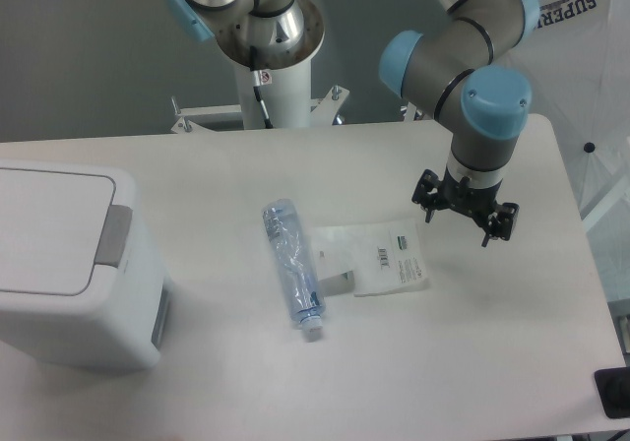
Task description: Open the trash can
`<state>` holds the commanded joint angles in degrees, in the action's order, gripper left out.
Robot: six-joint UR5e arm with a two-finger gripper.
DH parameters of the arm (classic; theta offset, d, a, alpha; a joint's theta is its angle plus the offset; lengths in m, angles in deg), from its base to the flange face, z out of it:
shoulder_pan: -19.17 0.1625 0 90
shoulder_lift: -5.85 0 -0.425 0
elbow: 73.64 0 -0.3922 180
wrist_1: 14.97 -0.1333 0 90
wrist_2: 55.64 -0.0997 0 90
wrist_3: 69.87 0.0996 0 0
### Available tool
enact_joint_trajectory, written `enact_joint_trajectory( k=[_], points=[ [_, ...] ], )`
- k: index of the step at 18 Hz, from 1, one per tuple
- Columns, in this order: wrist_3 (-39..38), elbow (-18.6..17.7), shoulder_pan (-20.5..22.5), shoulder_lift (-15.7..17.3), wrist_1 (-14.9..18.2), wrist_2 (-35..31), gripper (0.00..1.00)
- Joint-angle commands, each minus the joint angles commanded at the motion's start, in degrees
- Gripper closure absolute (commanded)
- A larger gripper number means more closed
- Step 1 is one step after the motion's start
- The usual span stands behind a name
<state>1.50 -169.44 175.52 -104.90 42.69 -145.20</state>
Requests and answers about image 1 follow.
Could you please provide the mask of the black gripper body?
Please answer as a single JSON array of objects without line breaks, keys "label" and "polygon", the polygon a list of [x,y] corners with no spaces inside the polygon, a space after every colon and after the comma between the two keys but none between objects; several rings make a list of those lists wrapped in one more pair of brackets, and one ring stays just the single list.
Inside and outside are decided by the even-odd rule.
[{"label": "black gripper body", "polygon": [[498,181],[491,187],[474,188],[469,182],[457,181],[446,170],[433,205],[437,211],[450,210],[476,223],[487,223],[495,213],[496,196],[501,184]]}]

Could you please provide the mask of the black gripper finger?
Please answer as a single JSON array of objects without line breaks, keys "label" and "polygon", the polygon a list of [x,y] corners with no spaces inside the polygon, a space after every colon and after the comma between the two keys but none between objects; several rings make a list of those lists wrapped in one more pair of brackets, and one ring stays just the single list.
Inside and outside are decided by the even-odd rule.
[{"label": "black gripper finger", "polygon": [[436,211],[439,210],[441,181],[436,173],[425,169],[413,191],[411,200],[425,212],[425,221],[431,222]]},{"label": "black gripper finger", "polygon": [[516,226],[519,210],[520,206],[516,203],[496,204],[494,212],[482,227],[484,237],[481,246],[486,247],[491,240],[509,241]]}]

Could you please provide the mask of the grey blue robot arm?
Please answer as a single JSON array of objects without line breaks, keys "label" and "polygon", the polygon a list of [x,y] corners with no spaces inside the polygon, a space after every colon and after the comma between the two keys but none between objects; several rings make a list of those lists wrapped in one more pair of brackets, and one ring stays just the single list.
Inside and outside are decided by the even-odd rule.
[{"label": "grey blue robot arm", "polygon": [[[248,129],[311,123],[310,62],[324,38],[309,0],[164,0],[198,41],[231,61]],[[530,111],[532,89],[496,59],[536,28],[538,0],[439,0],[449,26],[435,36],[398,33],[378,67],[381,82],[452,136],[445,172],[425,171],[412,199],[428,216],[450,210],[508,240],[519,208],[497,193]]]}]

